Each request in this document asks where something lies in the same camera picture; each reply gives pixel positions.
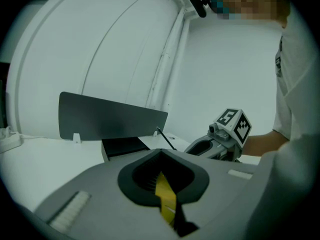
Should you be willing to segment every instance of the white t-shirt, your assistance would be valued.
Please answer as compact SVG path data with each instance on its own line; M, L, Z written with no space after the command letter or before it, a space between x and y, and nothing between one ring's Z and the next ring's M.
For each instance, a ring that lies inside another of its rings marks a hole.
M302 134L319 132L319 58L318 45L312 33L291 4L287 26L283 29L275 56L277 90L273 125L273 130L289 140L298 139Z

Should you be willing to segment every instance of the dark gray panel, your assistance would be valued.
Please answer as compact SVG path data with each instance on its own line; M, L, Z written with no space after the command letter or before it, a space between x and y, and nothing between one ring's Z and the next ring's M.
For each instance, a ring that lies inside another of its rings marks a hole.
M152 135L165 127L168 113L110 100L62 92L59 97L60 137L83 141Z

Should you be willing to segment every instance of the person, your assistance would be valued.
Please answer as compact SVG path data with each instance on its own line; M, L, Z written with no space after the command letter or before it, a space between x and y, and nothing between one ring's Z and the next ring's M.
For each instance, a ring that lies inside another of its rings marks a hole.
M298 106L293 106L288 97L292 96L306 72L311 71L310 68L319 68L320 56L318 46L298 10L289 0L210 0L210 7L223 19L240 15L245 20L275 21L282 27L279 50L275 56L277 90L274 125L267 134L249 136L242 153L262 156L278 150L288 141L299 139L302 131L292 113L293 107Z

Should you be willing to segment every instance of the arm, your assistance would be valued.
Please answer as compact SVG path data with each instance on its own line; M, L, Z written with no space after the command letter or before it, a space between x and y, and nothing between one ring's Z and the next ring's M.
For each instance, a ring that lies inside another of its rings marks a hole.
M266 152L278 150L288 141L281 133L272 130L265 135L249 136L242 153L248 156L261 157Z

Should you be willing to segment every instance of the gray device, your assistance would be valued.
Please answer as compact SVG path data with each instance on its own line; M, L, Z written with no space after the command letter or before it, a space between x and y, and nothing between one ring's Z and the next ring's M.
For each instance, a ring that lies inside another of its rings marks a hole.
M123 155L76 176L35 215L49 231L54 220L59 225L69 218L63 235L77 240L267 238L311 192L320 165L319 138L287 142L257 166L171 149ZM161 216L153 192L159 170L176 193L175 228ZM87 198L71 204L79 192ZM68 209L77 214L72 217Z
M163 129L168 113L69 92L59 97L59 132L83 141L150 136Z

